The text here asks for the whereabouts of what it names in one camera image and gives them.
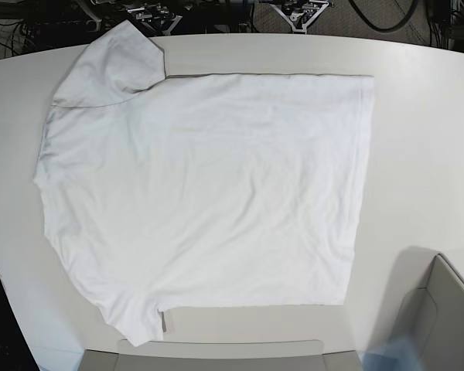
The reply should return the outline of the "white T-shirt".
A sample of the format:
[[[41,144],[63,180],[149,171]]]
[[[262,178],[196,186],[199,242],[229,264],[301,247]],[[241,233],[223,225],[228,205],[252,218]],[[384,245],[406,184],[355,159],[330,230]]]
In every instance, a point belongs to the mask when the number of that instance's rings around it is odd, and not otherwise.
[[[59,85],[34,175],[73,286],[132,345],[174,308],[341,305],[374,79],[168,77],[130,22]]]

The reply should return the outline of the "grey tray front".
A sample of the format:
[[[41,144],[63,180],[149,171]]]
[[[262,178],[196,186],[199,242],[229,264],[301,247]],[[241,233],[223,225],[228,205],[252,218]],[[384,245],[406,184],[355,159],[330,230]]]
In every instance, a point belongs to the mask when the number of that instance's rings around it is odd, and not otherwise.
[[[118,342],[84,351],[80,370],[361,370],[354,351],[324,353],[319,340],[253,343]]]

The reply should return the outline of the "grey box right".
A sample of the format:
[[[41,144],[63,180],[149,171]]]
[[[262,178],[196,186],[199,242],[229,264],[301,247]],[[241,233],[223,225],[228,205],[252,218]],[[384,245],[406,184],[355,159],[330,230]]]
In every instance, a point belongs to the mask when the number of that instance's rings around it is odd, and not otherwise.
[[[404,336],[422,370],[464,370],[464,278],[443,254],[402,301],[389,342]]]

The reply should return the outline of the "blue blurred object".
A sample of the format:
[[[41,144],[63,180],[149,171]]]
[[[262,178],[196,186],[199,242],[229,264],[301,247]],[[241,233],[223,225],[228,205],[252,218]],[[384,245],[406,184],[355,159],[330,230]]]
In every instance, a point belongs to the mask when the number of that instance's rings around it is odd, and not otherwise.
[[[422,370],[416,349],[407,336],[365,352],[361,363],[363,370],[370,371]]]

